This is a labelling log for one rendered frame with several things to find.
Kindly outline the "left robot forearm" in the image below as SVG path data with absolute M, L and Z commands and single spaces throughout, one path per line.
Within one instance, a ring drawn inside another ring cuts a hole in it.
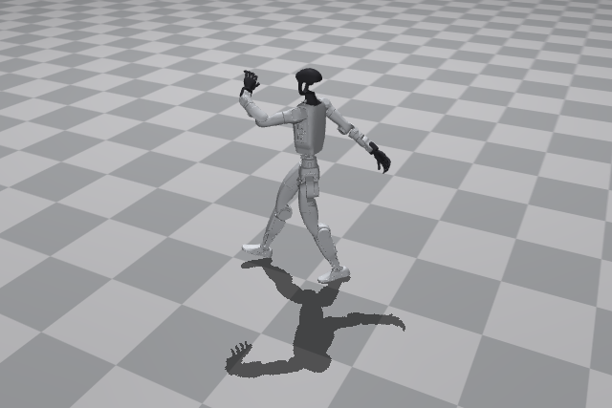
M 248 112 L 249 117 L 253 117 L 259 122 L 265 122 L 267 120 L 267 114 L 253 103 L 251 100 L 251 93 L 249 91 L 244 90 L 243 95 L 239 98 L 239 103 Z

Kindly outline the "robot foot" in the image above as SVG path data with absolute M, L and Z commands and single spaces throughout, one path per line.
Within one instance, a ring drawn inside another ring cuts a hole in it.
M 341 267 L 341 271 L 339 271 L 339 272 L 335 272 L 333 268 L 330 269 L 328 272 L 320 275 L 317 278 L 317 280 L 320 283 L 325 283 L 325 282 L 334 281 L 334 280 L 339 279 L 341 277 L 347 277 L 349 275 L 350 275 L 350 271 L 349 271 L 348 267 L 343 266 L 343 267 Z
M 260 245 L 243 245 L 242 249 L 250 254 L 253 255 L 260 255 L 260 256 L 264 256 L 266 258 L 271 258 L 273 251 L 270 247 L 268 247 L 267 250 L 261 249 Z

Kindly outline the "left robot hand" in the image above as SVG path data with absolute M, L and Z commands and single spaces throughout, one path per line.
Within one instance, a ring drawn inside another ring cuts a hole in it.
M 260 83 L 258 82 L 256 84 L 256 80 L 258 78 L 257 75 L 254 75 L 254 73 L 250 72 L 250 71 L 244 71 L 245 73 L 245 78 L 244 78 L 244 86 L 241 90 L 240 96 L 243 95 L 244 90 L 249 91 L 252 94 L 252 90 L 254 90 L 257 86 L 260 85 Z M 249 74 L 249 77 L 248 77 Z M 255 85 L 256 84 L 256 85 Z

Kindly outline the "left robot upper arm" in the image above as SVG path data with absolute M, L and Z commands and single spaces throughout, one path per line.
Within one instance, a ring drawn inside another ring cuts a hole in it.
M 292 108 L 288 111 L 275 113 L 270 117 L 268 116 L 265 122 L 255 120 L 255 123 L 259 127 L 269 127 L 286 123 L 296 124 L 304 119 L 307 119 L 307 112 L 305 109 Z

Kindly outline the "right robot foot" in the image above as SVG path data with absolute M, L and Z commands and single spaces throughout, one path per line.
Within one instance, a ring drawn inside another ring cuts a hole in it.
M 270 247 L 268 247 L 267 250 L 261 249 L 260 245 L 243 245 L 242 249 L 250 254 L 253 255 L 260 255 L 260 256 L 264 256 L 266 258 L 271 258 L 273 251 Z

